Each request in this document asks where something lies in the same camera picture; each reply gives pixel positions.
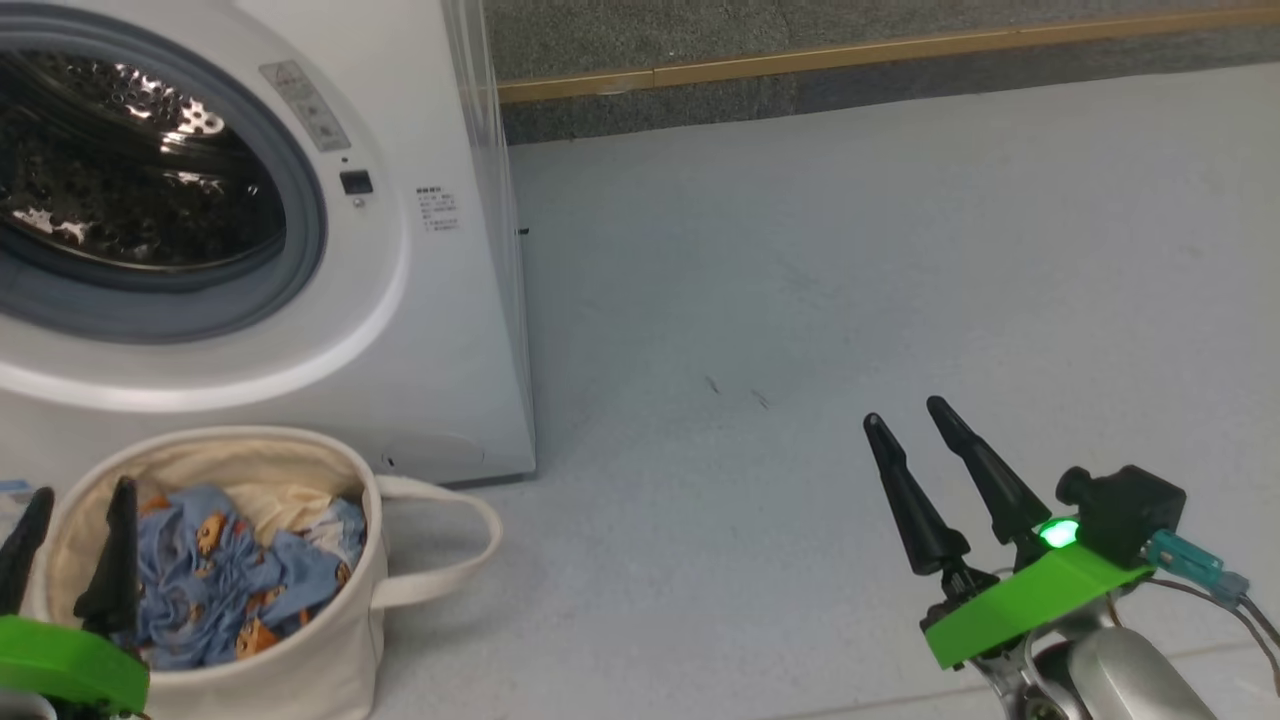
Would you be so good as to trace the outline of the grey warning sticker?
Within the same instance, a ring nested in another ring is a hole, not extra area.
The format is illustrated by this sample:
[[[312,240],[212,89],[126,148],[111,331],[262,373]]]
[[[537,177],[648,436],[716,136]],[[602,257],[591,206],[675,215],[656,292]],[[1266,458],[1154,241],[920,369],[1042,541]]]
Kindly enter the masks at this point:
[[[335,113],[297,61],[264,64],[259,72],[289,106],[320,152],[351,147]]]

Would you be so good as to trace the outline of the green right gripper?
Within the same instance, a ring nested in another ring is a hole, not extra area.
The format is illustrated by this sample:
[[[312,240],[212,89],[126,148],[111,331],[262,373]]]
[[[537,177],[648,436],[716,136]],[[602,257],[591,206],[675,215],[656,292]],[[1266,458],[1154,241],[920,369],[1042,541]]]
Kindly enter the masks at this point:
[[[972,568],[955,569],[970,552],[969,543],[943,521],[882,416],[865,415],[863,429],[911,571],[929,577],[955,569],[943,574],[946,601],[922,623],[940,667],[960,667],[973,659],[1001,653],[1030,632],[1155,573],[1147,562],[1123,568],[1085,547],[1080,520],[1050,520],[1048,507],[946,398],[931,396],[925,406],[948,450],[965,464],[997,542],[1047,544],[1043,556],[1005,578],[980,575]]]

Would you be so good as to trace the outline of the cream canvas laundry basket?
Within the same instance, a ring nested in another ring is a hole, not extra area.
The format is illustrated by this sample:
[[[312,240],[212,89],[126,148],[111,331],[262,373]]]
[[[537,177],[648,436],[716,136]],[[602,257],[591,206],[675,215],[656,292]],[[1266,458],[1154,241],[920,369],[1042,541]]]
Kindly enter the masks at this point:
[[[106,511],[116,480],[129,477],[143,503],[196,486],[224,492],[243,484],[297,484],[332,492],[364,510],[367,538],[346,588],[315,620],[247,660],[186,673],[150,671],[142,720],[367,720],[384,650],[384,614],[458,591],[495,553],[503,525],[485,501],[403,477],[378,475],[348,446],[284,427],[211,427],[159,436],[100,462],[56,495],[44,544],[35,556],[17,616],[82,629],[76,600],[87,588],[108,538]],[[486,547],[471,559],[429,571],[388,571],[384,505],[425,500],[471,507],[486,527]],[[56,720],[100,717],[45,700]]]

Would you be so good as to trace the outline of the black text notice sticker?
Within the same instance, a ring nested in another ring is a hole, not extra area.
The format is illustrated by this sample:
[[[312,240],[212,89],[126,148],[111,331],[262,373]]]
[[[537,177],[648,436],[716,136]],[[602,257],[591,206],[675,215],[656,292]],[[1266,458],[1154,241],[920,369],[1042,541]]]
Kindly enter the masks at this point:
[[[426,232],[438,233],[460,228],[460,201],[454,191],[439,184],[417,187],[415,200]]]

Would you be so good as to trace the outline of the white filter access cover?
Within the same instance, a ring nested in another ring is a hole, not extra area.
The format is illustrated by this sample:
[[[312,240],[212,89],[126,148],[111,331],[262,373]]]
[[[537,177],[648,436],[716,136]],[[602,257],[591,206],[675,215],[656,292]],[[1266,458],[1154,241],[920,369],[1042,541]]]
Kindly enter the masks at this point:
[[[379,454],[387,474],[434,484],[486,477],[485,451],[471,439],[453,434],[408,434],[392,439]]]

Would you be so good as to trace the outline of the blue cartoon print garment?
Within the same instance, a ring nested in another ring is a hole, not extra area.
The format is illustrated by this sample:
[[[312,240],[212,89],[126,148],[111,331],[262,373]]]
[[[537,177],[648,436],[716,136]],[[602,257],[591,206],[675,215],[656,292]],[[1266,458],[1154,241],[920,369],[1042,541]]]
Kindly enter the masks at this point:
[[[247,660],[300,632],[346,588],[367,538],[360,506],[325,497],[316,520],[261,541],[214,486],[151,498],[137,532],[137,619],[115,639],[160,673]]]

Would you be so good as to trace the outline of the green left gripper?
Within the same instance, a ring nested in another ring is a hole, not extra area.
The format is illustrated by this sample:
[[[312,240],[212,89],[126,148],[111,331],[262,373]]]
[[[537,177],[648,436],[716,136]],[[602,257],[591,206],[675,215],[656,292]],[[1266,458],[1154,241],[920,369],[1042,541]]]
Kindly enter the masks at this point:
[[[74,603],[83,630],[17,616],[55,502],[54,488],[36,489],[0,546],[0,691],[60,701],[100,717],[142,717],[150,671],[113,643],[123,641],[129,650],[138,619],[136,483],[120,477],[108,505],[108,538],[87,588]]]

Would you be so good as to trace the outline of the pale yellow cream garment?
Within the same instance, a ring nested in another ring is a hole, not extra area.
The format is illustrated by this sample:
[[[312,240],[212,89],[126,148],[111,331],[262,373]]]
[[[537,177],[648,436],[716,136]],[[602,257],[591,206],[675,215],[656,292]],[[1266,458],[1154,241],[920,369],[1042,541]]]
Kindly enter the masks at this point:
[[[297,484],[243,484],[225,491],[255,532],[270,539],[275,532],[296,532],[315,523],[332,505],[334,495]]]

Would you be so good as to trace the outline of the white front-load washing machine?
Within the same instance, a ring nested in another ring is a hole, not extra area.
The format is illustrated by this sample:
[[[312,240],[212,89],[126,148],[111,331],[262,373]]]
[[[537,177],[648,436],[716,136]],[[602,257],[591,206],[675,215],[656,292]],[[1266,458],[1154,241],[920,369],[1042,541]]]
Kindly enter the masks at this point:
[[[305,288],[243,331],[178,345],[76,338],[0,316],[0,480],[68,489],[128,445],[284,425],[379,454],[408,434],[535,465],[521,240],[480,0],[5,0],[101,13],[241,81],[302,145],[326,242]],[[320,152],[259,68],[297,61],[351,147]],[[369,170],[347,196],[339,173]],[[426,232],[415,190],[457,193]]]

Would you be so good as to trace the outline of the perforated steel washer drum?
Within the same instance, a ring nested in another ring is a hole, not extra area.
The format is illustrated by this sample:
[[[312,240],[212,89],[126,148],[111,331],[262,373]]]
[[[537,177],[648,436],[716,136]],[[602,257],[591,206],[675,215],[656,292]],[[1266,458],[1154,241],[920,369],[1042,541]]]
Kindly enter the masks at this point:
[[[201,99],[143,68],[0,53],[0,225],[131,272],[255,261],[285,241],[275,182]]]

